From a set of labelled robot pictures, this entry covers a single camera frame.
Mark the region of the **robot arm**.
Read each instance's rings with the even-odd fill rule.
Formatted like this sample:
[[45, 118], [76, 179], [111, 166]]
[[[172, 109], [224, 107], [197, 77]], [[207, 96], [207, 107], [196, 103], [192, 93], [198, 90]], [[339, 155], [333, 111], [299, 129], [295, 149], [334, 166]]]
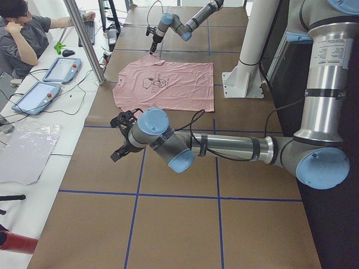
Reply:
[[182, 23], [177, 14], [163, 13], [156, 27], [147, 26], [146, 36], [153, 35], [153, 41], [149, 54], [152, 55], [157, 50], [168, 31], [171, 28], [184, 41], [189, 41], [192, 33], [214, 12], [219, 11], [223, 7], [224, 1], [209, 1], [195, 15], [193, 15], [185, 24]]
[[196, 156], [212, 154], [232, 161], [260, 160], [276, 165], [313, 189], [337, 186], [350, 171], [338, 126], [357, 35], [357, 1], [289, 3], [288, 42], [312, 44], [307, 88], [301, 100], [301, 126], [292, 136], [195, 134], [172, 128], [160, 108], [144, 110], [139, 117], [129, 110], [111, 120], [111, 126], [124, 138], [123, 146], [112, 153], [112, 160], [151, 147], [174, 172], [181, 173]]

